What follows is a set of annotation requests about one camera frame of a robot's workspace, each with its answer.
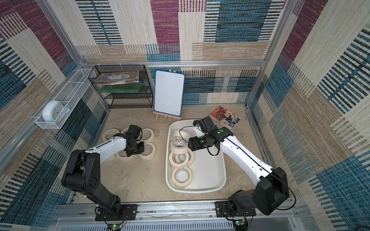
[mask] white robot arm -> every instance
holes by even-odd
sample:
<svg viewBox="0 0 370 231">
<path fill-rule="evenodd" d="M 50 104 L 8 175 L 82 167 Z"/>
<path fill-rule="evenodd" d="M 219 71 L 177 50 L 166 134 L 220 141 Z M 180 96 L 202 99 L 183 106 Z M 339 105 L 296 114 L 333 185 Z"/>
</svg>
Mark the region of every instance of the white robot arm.
<svg viewBox="0 0 370 231">
<path fill-rule="evenodd" d="M 253 155 L 235 136 L 228 136 L 221 142 L 220 146 L 222 146 L 223 152 L 248 174 L 255 185 L 261 181 L 261 177 L 266 177 L 271 173 L 272 167 Z"/>
<path fill-rule="evenodd" d="M 99 153 L 100 163 L 114 155 L 116 152 L 126 148 L 126 138 L 121 136 L 113 136 L 110 140 L 99 144 L 98 146 L 86 149 L 85 153 Z"/>
<path fill-rule="evenodd" d="M 195 129 L 197 136 L 189 139 L 188 146 L 192 151 L 213 145 L 219 150 L 222 147 L 223 152 L 229 155 L 256 185 L 253 194 L 239 190 L 229 197 L 229 210 L 233 214 L 240 214 L 246 208 L 257 207 L 262 213 L 269 215 L 289 197 L 286 173 L 281 168 L 273 169 L 261 161 L 244 147 L 230 130 L 218 129 L 209 116 L 195 120 L 193 125 L 200 126 L 201 132 Z M 118 219 L 122 214 L 120 198 L 101 184 L 100 164 L 121 150 L 125 150 L 127 156 L 144 152 L 144 143 L 140 142 L 141 134 L 141 128 L 130 125 L 125 134 L 117 134 L 96 147 L 74 150 L 68 159 L 62 185 L 99 204 L 101 212 L 109 215 L 110 220 Z"/>
</svg>

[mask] magazine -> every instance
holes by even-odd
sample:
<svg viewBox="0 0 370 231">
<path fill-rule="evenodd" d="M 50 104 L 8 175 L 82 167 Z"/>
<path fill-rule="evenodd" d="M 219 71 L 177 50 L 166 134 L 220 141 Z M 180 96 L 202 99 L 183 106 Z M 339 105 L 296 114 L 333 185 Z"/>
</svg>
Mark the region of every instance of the magazine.
<svg viewBox="0 0 370 231">
<path fill-rule="evenodd" d="M 233 129 L 241 120 L 239 116 L 232 113 L 231 111 L 218 106 L 210 115 L 212 119 L 217 120 L 226 125 L 226 127 Z"/>
<path fill-rule="evenodd" d="M 139 71 L 102 73 L 93 81 L 99 85 L 116 85 L 139 82 Z"/>
</svg>

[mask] white clock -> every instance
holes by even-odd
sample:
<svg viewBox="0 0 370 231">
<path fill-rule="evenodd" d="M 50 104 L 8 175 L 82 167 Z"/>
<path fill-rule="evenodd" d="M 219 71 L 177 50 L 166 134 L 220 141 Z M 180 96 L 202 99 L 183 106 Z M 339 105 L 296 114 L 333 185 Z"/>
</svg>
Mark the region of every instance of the white clock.
<svg viewBox="0 0 370 231">
<path fill-rule="evenodd" d="M 53 100 L 44 107 L 42 116 L 46 122 L 59 123 L 69 112 L 71 112 L 69 107 L 64 107 L 61 102 Z"/>
</svg>

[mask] white wire basket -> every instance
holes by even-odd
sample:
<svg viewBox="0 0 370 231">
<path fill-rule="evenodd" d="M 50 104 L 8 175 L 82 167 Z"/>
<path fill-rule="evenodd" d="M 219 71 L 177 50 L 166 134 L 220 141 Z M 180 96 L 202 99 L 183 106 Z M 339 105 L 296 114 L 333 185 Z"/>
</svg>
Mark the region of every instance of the white wire basket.
<svg viewBox="0 0 370 231">
<path fill-rule="evenodd" d="M 67 84 L 62 88 L 62 90 L 57 94 L 54 99 L 52 100 L 57 100 L 61 102 L 64 105 L 64 110 L 66 110 L 66 107 L 68 107 L 70 110 L 66 110 L 67 113 L 65 116 L 60 120 L 59 116 L 55 119 L 55 121 L 59 121 L 58 123 L 56 122 L 46 122 L 42 115 L 40 115 L 36 119 L 36 124 L 42 128 L 42 129 L 61 129 L 76 107 L 77 103 L 80 101 L 81 97 L 91 84 L 88 77 L 89 75 L 94 75 L 96 76 L 96 73 L 92 71 L 92 69 L 87 69 L 87 68 L 81 68 L 76 73 L 72 76 L 72 78 L 68 81 Z"/>
</svg>

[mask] textured wallpaper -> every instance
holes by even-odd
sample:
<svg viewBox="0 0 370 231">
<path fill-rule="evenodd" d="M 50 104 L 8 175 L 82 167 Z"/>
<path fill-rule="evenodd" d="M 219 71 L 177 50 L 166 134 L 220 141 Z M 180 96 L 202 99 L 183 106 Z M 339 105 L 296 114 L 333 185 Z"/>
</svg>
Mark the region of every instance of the textured wallpaper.
<svg viewBox="0 0 370 231">
<path fill-rule="evenodd" d="M 306 230 L 370 226 L 370 1 L 299 0 L 251 111 Z"/>
<path fill-rule="evenodd" d="M 34 0 L 0 0 L 0 149 L 77 66 Z M 89 87 L 61 130 L 37 129 L 0 173 L 1 230 L 46 230 L 73 149 L 93 145 L 105 116 Z"/>
<path fill-rule="evenodd" d="M 185 75 L 183 105 L 244 103 L 260 67 L 170 68 Z M 147 68 L 152 86 L 158 68 Z"/>
<path fill-rule="evenodd" d="M 0 0 L 0 150 L 77 66 L 35 0 Z"/>
<path fill-rule="evenodd" d="M 70 190 L 61 178 L 72 150 L 94 145 L 106 111 L 90 86 L 60 130 L 38 128 L 0 175 L 2 230 L 46 230 Z"/>
<path fill-rule="evenodd" d="M 263 60 L 285 0 L 48 0 L 87 62 Z"/>
</svg>

